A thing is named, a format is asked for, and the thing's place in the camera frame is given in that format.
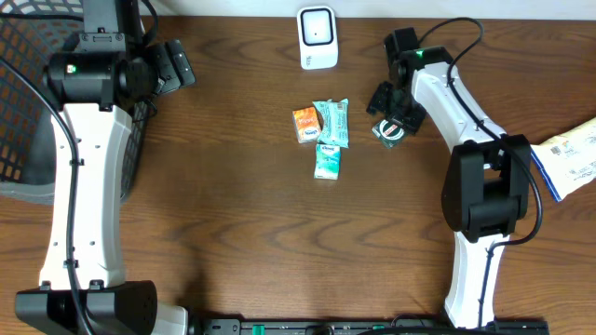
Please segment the teal snack packet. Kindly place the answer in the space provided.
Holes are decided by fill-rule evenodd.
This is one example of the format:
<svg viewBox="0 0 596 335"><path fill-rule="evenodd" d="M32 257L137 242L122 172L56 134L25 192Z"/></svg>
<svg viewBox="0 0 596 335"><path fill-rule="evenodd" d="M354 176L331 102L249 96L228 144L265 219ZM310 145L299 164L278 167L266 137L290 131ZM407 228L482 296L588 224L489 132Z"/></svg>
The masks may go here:
<svg viewBox="0 0 596 335"><path fill-rule="evenodd" d="M348 133L348 105L349 100L340 101L314 101L314 107L323 120L323 128L318 137L318 142L336 145L341 148L349 147Z"/></svg>

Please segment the small orange carton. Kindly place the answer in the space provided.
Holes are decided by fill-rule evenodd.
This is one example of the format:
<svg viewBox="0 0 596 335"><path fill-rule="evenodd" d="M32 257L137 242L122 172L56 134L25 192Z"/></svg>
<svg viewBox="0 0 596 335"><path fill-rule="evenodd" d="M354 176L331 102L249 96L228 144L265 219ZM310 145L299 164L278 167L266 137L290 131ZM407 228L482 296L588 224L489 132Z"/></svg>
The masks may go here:
<svg viewBox="0 0 596 335"><path fill-rule="evenodd" d="M316 141L321 133L318 112L314 107L308 107L292 112L296 137L299 143Z"/></svg>

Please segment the light blue tissue pack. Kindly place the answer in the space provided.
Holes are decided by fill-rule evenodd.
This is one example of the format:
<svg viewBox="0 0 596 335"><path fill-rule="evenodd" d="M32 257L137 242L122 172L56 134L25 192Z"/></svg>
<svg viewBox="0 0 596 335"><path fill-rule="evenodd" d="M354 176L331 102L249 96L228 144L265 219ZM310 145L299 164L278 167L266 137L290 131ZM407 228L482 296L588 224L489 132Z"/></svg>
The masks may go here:
<svg viewBox="0 0 596 335"><path fill-rule="evenodd" d="M337 180L340 170L341 148L336 145L316 146L315 179Z"/></svg>

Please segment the large yellow snack bag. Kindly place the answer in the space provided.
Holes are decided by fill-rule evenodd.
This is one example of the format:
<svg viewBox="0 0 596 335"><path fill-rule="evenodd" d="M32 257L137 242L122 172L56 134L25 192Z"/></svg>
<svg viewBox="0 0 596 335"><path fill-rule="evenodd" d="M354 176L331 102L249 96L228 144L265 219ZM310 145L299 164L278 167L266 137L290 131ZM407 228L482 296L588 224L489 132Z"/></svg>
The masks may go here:
<svg viewBox="0 0 596 335"><path fill-rule="evenodd" d="M595 179L595 119L531 145L532 159L556 202Z"/></svg>

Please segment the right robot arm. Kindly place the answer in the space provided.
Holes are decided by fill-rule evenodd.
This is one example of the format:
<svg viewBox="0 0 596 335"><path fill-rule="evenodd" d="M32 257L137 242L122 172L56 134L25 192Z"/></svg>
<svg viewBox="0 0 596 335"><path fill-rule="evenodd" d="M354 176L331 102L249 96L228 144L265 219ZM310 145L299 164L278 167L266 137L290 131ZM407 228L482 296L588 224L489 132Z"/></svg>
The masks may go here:
<svg viewBox="0 0 596 335"><path fill-rule="evenodd" d="M451 158L441 208L455 252L444 310L456 328L486 328L494 322L502 252L528 208L530 144L490 119L445 47L421 43L412 28L385 38L390 79L376 89L367 111L384 116L378 136L413 135L430 118L446 142Z"/></svg>

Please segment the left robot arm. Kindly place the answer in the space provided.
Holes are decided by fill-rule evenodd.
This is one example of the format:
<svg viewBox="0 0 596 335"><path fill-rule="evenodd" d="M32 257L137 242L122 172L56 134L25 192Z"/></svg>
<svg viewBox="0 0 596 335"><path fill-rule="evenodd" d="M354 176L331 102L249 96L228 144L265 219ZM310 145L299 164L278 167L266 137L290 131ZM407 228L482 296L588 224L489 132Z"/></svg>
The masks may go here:
<svg viewBox="0 0 596 335"><path fill-rule="evenodd" d="M149 280L129 281L119 214L127 143L139 103L195 82L179 41L156 42L138 1L87 1L79 49L54 54L38 98L56 145L53 219L37 288L20 291L17 318L46 334L201 332Z"/></svg>

